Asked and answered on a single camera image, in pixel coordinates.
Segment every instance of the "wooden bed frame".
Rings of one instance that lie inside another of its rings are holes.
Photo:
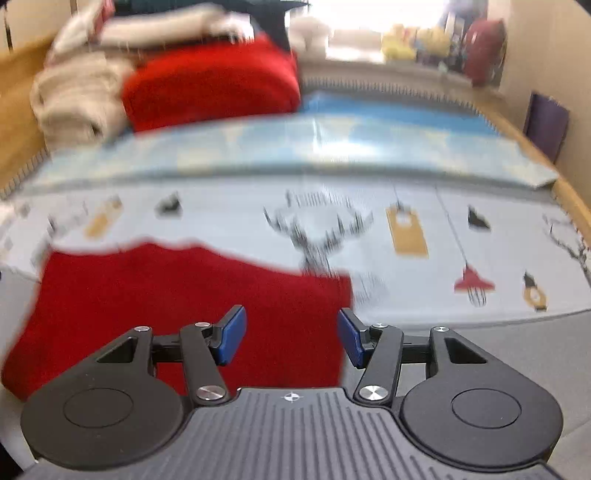
[[[10,192],[24,179],[35,156],[45,149],[43,135],[31,111],[29,92],[35,75],[43,69],[47,50],[53,36],[30,43],[13,53],[0,55],[0,192]],[[539,151],[522,132],[499,113],[498,102],[483,90],[471,89],[461,97],[477,107],[499,132],[515,140],[532,160],[556,170],[550,160]],[[591,211],[574,188],[562,176],[552,192],[562,208],[570,215],[588,245],[591,245]]]

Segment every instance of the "light blue sheet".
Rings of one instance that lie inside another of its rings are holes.
[[[358,100],[345,95],[314,92],[302,100],[301,112],[331,115],[356,115],[388,123],[438,128],[455,133],[498,137],[485,118],[469,113],[432,110],[395,102]]]
[[[555,172],[500,137],[357,116],[280,115],[129,135],[57,154],[25,192],[146,178],[251,173],[433,174],[540,187]]]

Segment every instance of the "blue mattress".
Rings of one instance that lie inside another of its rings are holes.
[[[486,119],[479,115],[431,110],[391,101],[357,100],[345,95],[326,92],[315,92],[305,96],[300,112],[341,116],[355,115],[392,124],[436,128],[460,134],[499,136]]]

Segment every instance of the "blue gripper pad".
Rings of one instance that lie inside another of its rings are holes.
[[[355,368],[365,368],[366,351],[361,342],[361,332],[355,328],[347,314],[341,310],[337,315],[337,331],[341,345]]]
[[[216,364],[223,367],[232,361],[246,333],[246,309],[242,306],[234,307],[219,323],[225,323],[222,340],[219,346],[212,348],[212,354]]]

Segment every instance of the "window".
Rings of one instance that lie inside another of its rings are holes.
[[[449,0],[314,0],[310,13],[333,28],[384,32],[394,24],[430,28]]]

